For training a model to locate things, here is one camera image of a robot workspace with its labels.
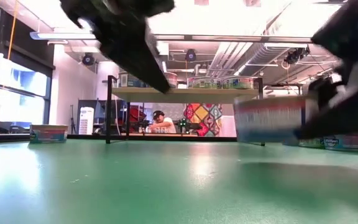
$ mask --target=elevated shelf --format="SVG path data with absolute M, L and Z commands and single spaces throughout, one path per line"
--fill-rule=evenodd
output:
M 232 104 L 237 96 L 253 99 L 258 90 L 173 89 L 164 95 L 153 88 L 113 88 L 113 95 L 136 103 L 224 103 Z

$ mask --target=window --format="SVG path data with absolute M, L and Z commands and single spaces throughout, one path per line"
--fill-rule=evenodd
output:
M 30 124 L 42 124 L 44 103 L 44 99 L 38 96 L 0 89 L 0 121 L 12 122 L 12 125 L 23 128 L 28 128 Z
M 0 54 L 0 85 L 45 96 L 47 76 L 5 59 Z

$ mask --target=person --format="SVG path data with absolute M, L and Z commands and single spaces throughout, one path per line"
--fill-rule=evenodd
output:
M 161 132 L 175 134 L 177 132 L 172 119 L 166 118 L 162 111 L 154 111 L 153 120 L 154 124 L 149 126 L 153 133 Z

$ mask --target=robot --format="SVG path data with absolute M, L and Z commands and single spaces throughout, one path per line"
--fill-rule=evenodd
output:
M 348 0 L 311 38 L 342 60 L 335 72 L 342 77 L 311 83 L 318 95 L 319 113 L 295 130 L 298 139 L 321 138 L 335 134 L 358 133 L 358 0 Z M 336 91 L 345 86 L 345 92 Z
M 90 24 L 100 42 L 100 52 L 126 72 L 156 90 L 170 89 L 157 63 L 157 40 L 147 18 L 170 12 L 174 0 L 60 0 L 67 17 L 79 28 L 78 19 Z

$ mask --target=black cap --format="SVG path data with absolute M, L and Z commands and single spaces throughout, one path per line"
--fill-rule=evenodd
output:
M 156 120 L 160 115 L 164 116 L 165 114 L 162 111 L 154 111 L 153 120 Z

